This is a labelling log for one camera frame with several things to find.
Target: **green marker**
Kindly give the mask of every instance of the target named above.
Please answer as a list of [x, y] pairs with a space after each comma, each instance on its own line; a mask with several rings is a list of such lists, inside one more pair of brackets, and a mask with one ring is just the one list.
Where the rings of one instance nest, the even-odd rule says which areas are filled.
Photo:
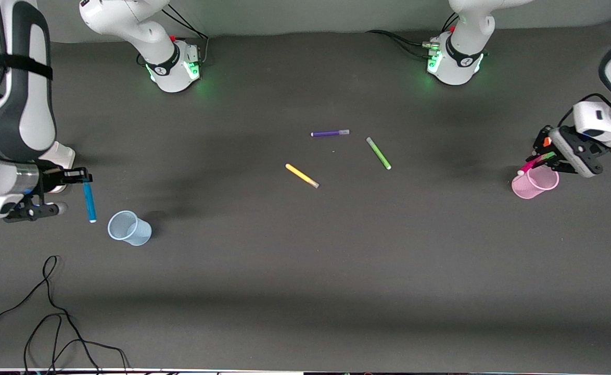
[[375, 152], [375, 155], [379, 157], [379, 161], [381, 161], [382, 164], [384, 164], [384, 168], [391, 169], [391, 164], [389, 164], [389, 161], [387, 160], [387, 158], [384, 157], [384, 155], [382, 155], [382, 152], [379, 151], [379, 148], [377, 148], [377, 145], [375, 144], [375, 142], [373, 142], [373, 140], [370, 137], [366, 138], [365, 141], [368, 142], [370, 147]]

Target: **purple marker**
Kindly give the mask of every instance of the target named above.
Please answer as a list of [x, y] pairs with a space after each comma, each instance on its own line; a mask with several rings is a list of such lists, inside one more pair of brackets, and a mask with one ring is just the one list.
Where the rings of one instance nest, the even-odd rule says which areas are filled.
[[347, 135], [349, 134], [349, 129], [347, 130], [334, 130], [334, 131], [313, 131], [310, 133], [311, 137], [329, 137], [330, 135]]

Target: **gray backdrop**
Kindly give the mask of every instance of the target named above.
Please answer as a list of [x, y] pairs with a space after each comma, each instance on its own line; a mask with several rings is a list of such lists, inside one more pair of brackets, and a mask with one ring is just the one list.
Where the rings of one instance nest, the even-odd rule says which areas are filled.
[[[77, 0], [37, 0], [53, 41], [114, 40], [92, 32]], [[274, 35], [312, 31], [434, 30], [451, 14], [446, 0], [173, 0], [196, 28], [210, 35]], [[611, 0], [535, 0], [494, 12], [498, 28], [588, 26], [611, 20]], [[174, 35], [189, 36], [163, 14], [154, 19]]]

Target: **plastic cup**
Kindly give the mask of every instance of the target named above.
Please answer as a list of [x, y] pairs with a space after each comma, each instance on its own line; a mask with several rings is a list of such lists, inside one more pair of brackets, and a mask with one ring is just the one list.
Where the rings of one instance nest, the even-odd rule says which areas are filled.
[[560, 175], [547, 166], [529, 169], [526, 174], [516, 176], [512, 190], [522, 199], [532, 199], [537, 195], [553, 190], [560, 183]]
[[132, 246], [146, 244], [153, 233], [150, 224], [137, 218], [132, 211], [120, 211], [113, 215], [106, 230], [114, 240], [125, 241]]

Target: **marker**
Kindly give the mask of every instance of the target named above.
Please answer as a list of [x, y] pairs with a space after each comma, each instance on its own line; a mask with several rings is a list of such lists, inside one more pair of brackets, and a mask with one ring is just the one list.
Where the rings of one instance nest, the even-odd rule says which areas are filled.
[[320, 187], [319, 183], [315, 182], [315, 180], [313, 180], [312, 178], [306, 176], [303, 172], [299, 171], [298, 169], [294, 168], [291, 164], [285, 164], [285, 168], [289, 169], [289, 171], [291, 171], [291, 173], [294, 173], [295, 175], [299, 176], [301, 178], [301, 180], [309, 183], [310, 185], [313, 186], [313, 188], [317, 189]]
[[346, 130], [332, 130], [332, 131], [313, 131], [310, 133], [311, 137], [330, 137], [331, 135], [348, 135], [349, 129]]
[[377, 145], [375, 145], [375, 142], [373, 142], [373, 140], [370, 137], [366, 138], [365, 141], [368, 142], [368, 144], [370, 145], [370, 148], [372, 148], [373, 151], [375, 152], [375, 155], [379, 157], [379, 161], [381, 161], [382, 164], [384, 164], [384, 168], [391, 169], [391, 164], [389, 164], [389, 161], [387, 160], [387, 158], [384, 157], [384, 155], [382, 155], [382, 152], [379, 151], [379, 148], [377, 148]]
[[95, 212], [95, 201], [93, 200], [93, 191], [91, 189], [91, 183], [89, 183], [88, 180], [84, 180], [84, 197], [86, 197], [88, 220], [91, 223], [95, 223], [97, 221], [97, 213]]
[[520, 170], [518, 171], [518, 176], [522, 176], [524, 174], [527, 173], [527, 171], [529, 171], [530, 169], [534, 168], [534, 165], [544, 161], [546, 159], [550, 159], [551, 157], [555, 156], [555, 152], [549, 152], [548, 154], [544, 154], [542, 156], [536, 157], [534, 159], [532, 159], [531, 161], [527, 162], [524, 166], [522, 166], [520, 168]]

